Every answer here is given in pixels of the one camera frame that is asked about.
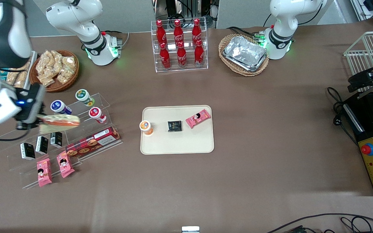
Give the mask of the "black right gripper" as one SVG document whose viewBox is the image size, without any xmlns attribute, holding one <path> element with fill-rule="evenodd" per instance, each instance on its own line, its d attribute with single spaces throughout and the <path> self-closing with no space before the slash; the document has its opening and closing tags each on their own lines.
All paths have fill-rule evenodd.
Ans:
<svg viewBox="0 0 373 233">
<path fill-rule="evenodd" d="M 21 108 L 21 111 L 15 115 L 16 130 L 27 131 L 28 126 L 37 126 L 44 117 L 40 113 L 40 87 L 30 87 L 28 90 L 15 88 L 17 101 L 15 104 Z"/>
</svg>

